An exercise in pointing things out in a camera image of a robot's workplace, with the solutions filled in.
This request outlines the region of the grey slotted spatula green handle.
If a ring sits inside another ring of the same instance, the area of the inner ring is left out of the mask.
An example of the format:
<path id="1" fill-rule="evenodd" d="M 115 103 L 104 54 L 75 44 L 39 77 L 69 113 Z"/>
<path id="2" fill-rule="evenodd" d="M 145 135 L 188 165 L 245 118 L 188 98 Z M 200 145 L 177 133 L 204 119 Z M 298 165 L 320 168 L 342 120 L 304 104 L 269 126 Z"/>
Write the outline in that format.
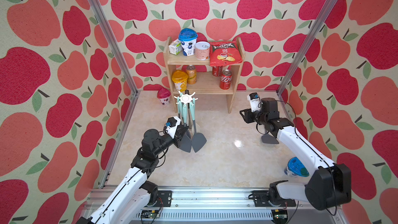
<path id="1" fill-rule="evenodd" d="M 204 145 L 207 143 L 206 137 L 203 135 L 203 133 L 199 133 L 197 131 L 197 125 L 195 121 L 195 101 L 196 98 L 193 98 L 192 101 L 190 102 L 190 113 L 191 113 L 191 118 L 193 122 L 193 130 L 194 130 L 194 135 L 192 138 L 192 148 L 194 152 L 200 151 Z"/>

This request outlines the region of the grey turner green handle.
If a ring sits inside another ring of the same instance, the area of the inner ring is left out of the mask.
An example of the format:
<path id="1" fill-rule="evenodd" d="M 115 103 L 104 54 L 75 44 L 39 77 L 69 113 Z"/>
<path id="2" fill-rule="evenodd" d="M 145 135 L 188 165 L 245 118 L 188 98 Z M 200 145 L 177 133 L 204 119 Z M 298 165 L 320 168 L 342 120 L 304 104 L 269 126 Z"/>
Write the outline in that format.
<path id="1" fill-rule="evenodd" d="M 265 134 L 261 136 L 261 141 L 263 144 L 278 145 L 279 141 L 272 135 Z"/>

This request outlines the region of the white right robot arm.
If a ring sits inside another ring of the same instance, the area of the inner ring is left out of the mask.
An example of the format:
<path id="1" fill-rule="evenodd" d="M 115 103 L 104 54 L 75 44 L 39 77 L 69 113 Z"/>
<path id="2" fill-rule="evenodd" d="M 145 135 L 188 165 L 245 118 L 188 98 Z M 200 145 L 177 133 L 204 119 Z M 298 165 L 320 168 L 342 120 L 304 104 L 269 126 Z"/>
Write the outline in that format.
<path id="1" fill-rule="evenodd" d="M 309 182 L 290 183 L 287 180 L 271 183 L 265 200 L 272 206 L 287 200 L 308 202 L 319 211 L 338 207 L 351 201 L 351 170 L 337 164 L 312 145 L 287 118 L 280 117 L 278 101 L 260 98 L 257 93 L 247 97 L 250 108 L 239 113 L 245 123 L 264 127 L 262 142 L 285 144 L 309 173 Z"/>

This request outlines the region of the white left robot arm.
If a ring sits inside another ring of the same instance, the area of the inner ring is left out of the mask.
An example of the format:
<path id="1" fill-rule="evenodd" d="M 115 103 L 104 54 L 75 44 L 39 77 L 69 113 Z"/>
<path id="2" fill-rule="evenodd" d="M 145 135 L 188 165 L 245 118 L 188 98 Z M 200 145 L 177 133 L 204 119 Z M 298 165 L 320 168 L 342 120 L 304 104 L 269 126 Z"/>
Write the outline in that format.
<path id="1" fill-rule="evenodd" d="M 90 217 L 80 217 L 78 224 L 128 224 L 145 206 L 158 199 L 158 186 L 148 180 L 159 166 L 159 154 L 172 145 L 179 145 L 188 127 L 167 122 L 163 131 L 144 133 L 142 146 L 133 159 L 126 176 Z"/>

